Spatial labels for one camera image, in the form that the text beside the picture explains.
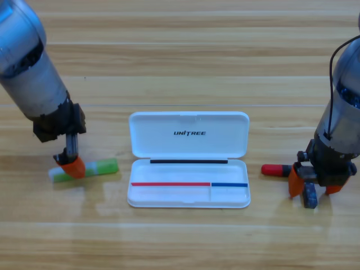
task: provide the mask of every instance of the black cable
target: black cable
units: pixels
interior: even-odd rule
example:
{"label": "black cable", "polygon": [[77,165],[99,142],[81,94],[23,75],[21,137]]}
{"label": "black cable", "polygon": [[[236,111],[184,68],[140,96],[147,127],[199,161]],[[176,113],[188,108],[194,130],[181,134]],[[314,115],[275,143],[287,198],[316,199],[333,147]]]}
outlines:
{"label": "black cable", "polygon": [[333,86],[332,86],[332,62],[334,60],[335,55],[338,53],[339,50],[341,50],[342,48],[344,48],[346,45],[348,45],[349,43],[352,43],[352,41],[355,41],[356,39],[360,38],[360,35],[346,41],[344,44],[342,44],[339,48],[337,48],[335,50],[335,52],[332,54],[331,58],[330,58],[330,114],[328,117],[328,128],[327,128],[327,134],[326,137],[328,140],[330,140],[330,127],[331,127],[331,118],[332,118],[332,107],[334,105],[334,90],[333,90]]}

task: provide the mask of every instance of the white case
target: white case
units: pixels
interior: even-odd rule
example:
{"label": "white case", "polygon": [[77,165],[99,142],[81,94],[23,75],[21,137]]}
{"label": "white case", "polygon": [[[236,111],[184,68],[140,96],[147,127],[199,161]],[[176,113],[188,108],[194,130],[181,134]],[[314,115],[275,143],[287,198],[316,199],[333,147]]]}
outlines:
{"label": "white case", "polygon": [[[246,154],[249,124],[249,117],[237,111],[132,114],[132,151],[141,159],[132,165],[129,204],[152,208],[248,206],[246,164],[237,158]],[[154,182],[212,186],[134,186]]]}

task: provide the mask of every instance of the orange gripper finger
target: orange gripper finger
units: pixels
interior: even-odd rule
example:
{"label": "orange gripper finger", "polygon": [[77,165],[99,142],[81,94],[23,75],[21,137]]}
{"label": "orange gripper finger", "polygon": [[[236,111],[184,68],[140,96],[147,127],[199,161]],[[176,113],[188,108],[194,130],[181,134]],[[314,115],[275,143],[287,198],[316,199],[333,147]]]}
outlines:
{"label": "orange gripper finger", "polygon": [[326,187],[326,194],[334,194],[339,192],[341,189],[343,188],[343,186],[327,186]]}
{"label": "orange gripper finger", "polygon": [[85,177],[85,163],[79,157],[77,157],[72,163],[61,165],[57,163],[66,174],[74,178],[83,178]]}
{"label": "orange gripper finger", "polygon": [[300,195],[304,190],[304,179],[297,175],[294,166],[289,174],[289,194],[292,198]]}

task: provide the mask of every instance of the logo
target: logo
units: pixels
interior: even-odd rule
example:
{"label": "logo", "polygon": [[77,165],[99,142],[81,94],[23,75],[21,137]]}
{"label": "logo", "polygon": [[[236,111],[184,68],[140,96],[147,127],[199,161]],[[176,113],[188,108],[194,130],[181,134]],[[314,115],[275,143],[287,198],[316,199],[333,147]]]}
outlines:
{"label": "logo", "polygon": [[174,135],[206,135],[206,131],[175,131]]}

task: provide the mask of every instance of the red marker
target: red marker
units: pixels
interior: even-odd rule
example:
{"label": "red marker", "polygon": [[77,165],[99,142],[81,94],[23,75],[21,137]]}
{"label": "red marker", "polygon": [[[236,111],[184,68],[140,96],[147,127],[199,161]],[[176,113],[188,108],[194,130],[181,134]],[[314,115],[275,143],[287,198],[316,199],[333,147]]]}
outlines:
{"label": "red marker", "polygon": [[261,173],[266,176],[288,177],[291,172],[291,165],[264,164]]}

